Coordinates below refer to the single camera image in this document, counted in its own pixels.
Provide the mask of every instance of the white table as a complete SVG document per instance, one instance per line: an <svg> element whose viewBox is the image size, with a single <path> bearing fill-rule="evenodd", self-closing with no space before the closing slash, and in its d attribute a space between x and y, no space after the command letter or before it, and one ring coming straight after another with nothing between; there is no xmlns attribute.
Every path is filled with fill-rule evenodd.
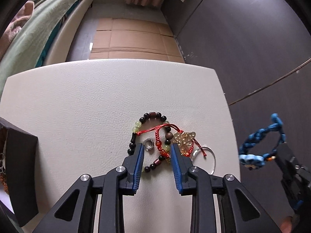
<svg viewBox="0 0 311 233"><path fill-rule="evenodd" d="M0 116L39 140L35 181L40 214L24 226L25 232L33 230L80 175L95 177L121 165L135 121L152 111L184 131L195 131L201 145L212 148L214 175L240 178L230 112L212 69L107 59L50 65L9 77ZM154 133L138 140L148 137L154 139ZM144 165L157 155L146 152ZM210 171L214 161L208 156L204 160L198 155L194 165ZM125 196L123 205L127 233L189 232L191 197L178 194L168 164L143 174L137 195Z"/></svg>

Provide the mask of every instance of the gold charm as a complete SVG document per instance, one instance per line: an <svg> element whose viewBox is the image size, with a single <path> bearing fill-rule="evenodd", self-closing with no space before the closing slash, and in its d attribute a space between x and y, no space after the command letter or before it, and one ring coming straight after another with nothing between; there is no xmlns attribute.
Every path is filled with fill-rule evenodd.
<svg viewBox="0 0 311 233"><path fill-rule="evenodd" d="M188 151L188 146L192 145L192 140L194 138L195 138L195 132L174 133L174 140L178 144L178 147L182 154Z"/></svg>

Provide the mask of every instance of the silver screw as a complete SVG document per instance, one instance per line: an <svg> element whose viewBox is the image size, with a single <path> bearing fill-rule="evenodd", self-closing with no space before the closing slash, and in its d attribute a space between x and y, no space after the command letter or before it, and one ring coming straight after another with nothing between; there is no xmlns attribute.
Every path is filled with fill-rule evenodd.
<svg viewBox="0 0 311 233"><path fill-rule="evenodd" d="M190 167L190 171L192 172L198 172L199 171L199 168L197 166L192 166Z"/></svg>
<svg viewBox="0 0 311 233"><path fill-rule="evenodd" d="M228 181L233 181L233 180L234 180L234 176L233 176L232 174L227 174L227 175L226 175L226 179L227 179Z"/></svg>
<svg viewBox="0 0 311 233"><path fill-rule="evenodd" d="M83 174L83 175L80 177L80 180L82 180L82 181L87 181L89 178L90 178L90 176L89 176L88 174Z"/></svg>
<svg viewBox="0 0 311 233"><path fill-rule="evenodd" d="M125 171L125 167L124 166L117 166L116 171L117 172L124 172Z"/></svg>

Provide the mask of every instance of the metal hoop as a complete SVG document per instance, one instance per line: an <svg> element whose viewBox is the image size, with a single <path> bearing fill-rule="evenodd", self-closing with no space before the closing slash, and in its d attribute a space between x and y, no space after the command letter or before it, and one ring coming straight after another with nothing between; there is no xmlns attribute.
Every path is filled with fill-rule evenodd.
<svg viewBox="0 0 311 233"><path fill-rule="evenodd" d="M202 146L202 147L196 149L196 150L193 152L193 154L192 154L191 161L193 161L194 157L197 155L197 153L198 153L199 151L201 151L201 149L206 150L206 151L209 151L209 152L212 154L213 158L214 158L214 168L213 168L213 170L209 173L210 175L213 175L213 173L215 172L215 168L216 168L216 157L215 157L215 154L214 154L214 152L212 151L211 148Z"/></svg>

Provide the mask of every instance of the dark wall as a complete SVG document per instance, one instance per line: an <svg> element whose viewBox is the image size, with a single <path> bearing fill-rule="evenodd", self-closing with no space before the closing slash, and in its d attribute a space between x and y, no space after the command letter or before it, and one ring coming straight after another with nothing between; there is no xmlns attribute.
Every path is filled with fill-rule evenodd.
<svg viewBox="0 0 311 233"><path fill-rule="evenodd" d="M311 36L285 0L198 1L188 1L196 6L185 6L183 11L182 2L165 0L163 13L177 33L186 63L215 69L228 103L271 83L311 57ZM232 105L238 145L250 133L268 126L270 115L278 112L289 146L302 163L311 166L310 79L311 68L304 68ZM268 152L276 140L277 135L268 136L254 152ZM280 185L281 172L274 163L258 171L242 168L241 179L277 223L292 212Z"/></svg>

